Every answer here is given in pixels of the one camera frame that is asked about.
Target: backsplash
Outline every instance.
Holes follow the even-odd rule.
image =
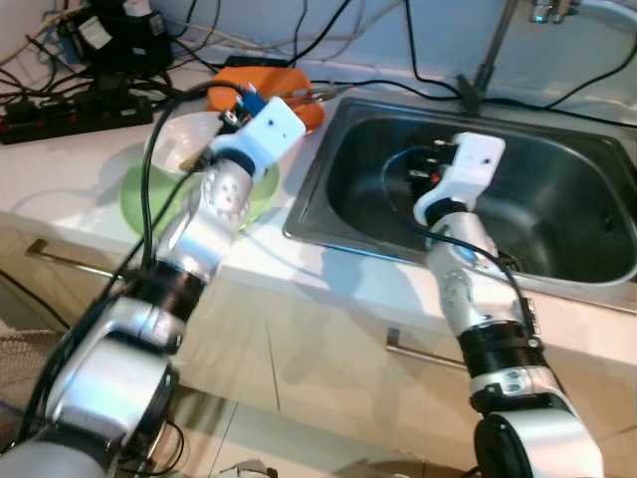
[[[489,46],[504,0],[412,0],[413,23],[420,73],[453,78],[460,73],[473,78]],[[216,1],[199,1],[193,23],[210,26]],[[303,0],[232,0],[221,2],[218,29],[224,33],[272,43],[293,37]],[[341,4],[340,0],[309,0],[301,36],[320,32]],[[387,4],[387,0],[354,0],[334,24],[331,35],[349,35],[358,8],[362,23]],[[155,0],[166,18],[183,21],[190,0]],[[585,79],[606,72],[623,61],[632,35],[586,15],[568,17],[562,25],[536,25],[528,21],[531,4],[522,1],[498,58],[492,92],[528,91],[532,96],[558,96]],[[184,38],[202,38],[190,30]],[[336,52],[342,42],[321,43],[308,58]],[[292,45],[285,47],[288,51]],[[408,70],[404,6],[399,4],[365,35],[356,39],[333,62]],[[615,78],[586,89],[583,99],[598,97],[637,102],[637,62]]]

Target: sink drain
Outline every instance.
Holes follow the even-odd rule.
[[[498,258],[500,259],[500,262],[502,262],[505,266],[507,266],[513,272],[523,271],[520,263],[516,259],[511,257],[509,254],[507,254],[506,252],[498,251]]]

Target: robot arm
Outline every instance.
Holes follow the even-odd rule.
[[[248,213],[253,182],[306,132],[278,98],[252,116],[210,143],[214,165],[161,234],[156,260],[66,361],[46,400],[49,424],[2,456],[0,476],[111,477],[124,447],[157,435],[178,383],[169,356]]]
[[[430,231],[498,255],[472,212],[505,149],[495,137],[464,132],[440,183],[414,206]],[[603,477],[601,453],[546,363],[532,314],[496,265],[442,241],[428,241],[442,311],[471,376],[474,409],[483,415],[475,449],[485,478]]]

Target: floor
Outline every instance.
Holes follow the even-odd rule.
[[[175,422],[186,437],[174,478],[212,478],[235,463],[261,459],[281,478],[458,478],[396,452],[304,426],[281,415],[182,388]],[[177,433],[162,436],[153,458],[174,456]]]

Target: orange object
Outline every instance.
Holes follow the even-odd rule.
[[[233,82],[246,88],[248,84],[251,84],[265,98],[312,87],[306,74],[295,68],[226,67],[215,76],[215,80]],[[208,111],[229,110],[236,102],[237,93],[234,90],[229,88],[208,90]],[[324,109],[316,103],[291,104],[290,108],[306,125],[308,133],[317,129],[325,119]]]

